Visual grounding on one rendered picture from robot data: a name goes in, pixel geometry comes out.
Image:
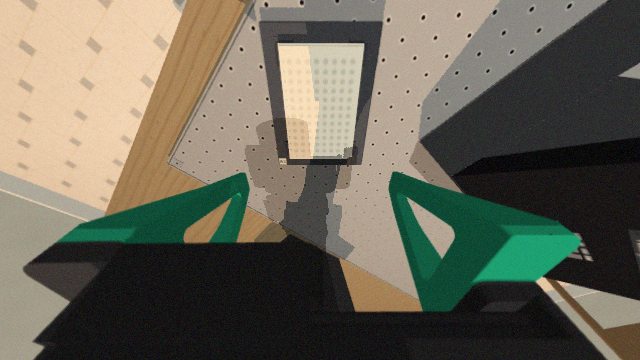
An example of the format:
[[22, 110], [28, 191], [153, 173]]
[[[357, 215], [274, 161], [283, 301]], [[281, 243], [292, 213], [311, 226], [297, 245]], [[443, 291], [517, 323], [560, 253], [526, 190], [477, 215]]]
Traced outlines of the white well plate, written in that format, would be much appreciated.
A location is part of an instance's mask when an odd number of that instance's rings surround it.
[[352, 157], [364, 43], [278, 43], [290, 159]]

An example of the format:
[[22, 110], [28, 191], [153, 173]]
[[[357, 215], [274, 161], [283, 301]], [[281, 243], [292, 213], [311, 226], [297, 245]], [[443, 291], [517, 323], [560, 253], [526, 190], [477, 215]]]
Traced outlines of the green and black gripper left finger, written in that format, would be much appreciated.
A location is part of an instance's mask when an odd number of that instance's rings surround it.
[[237, 242], [249, 191], [246, 173], [241, 172], [201, 188], [81, 223], [57, 242], [181, 243], [188, 227], [229, 199], [224, 217], [209, 242]]

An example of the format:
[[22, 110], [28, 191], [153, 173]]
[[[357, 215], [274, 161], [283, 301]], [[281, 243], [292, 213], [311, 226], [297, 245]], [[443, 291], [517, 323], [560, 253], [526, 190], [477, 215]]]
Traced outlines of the white thermal cycler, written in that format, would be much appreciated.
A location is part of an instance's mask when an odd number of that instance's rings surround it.
[[581, 239], [544, 278], [640, 301], [640, 0], [610, 0], [420, 143], [463, 194]]

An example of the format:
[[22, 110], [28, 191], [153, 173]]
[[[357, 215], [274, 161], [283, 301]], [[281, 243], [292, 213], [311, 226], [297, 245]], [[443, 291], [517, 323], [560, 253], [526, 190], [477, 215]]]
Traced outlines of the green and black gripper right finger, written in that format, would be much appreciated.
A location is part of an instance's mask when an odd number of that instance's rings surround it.
[[[451, 311], [477, 283], [536, 282], [581, 240], [559, 222], [392, 172], [391, 203], [422, 311]], [[443, 258], [407, 197], [452, 227]]]

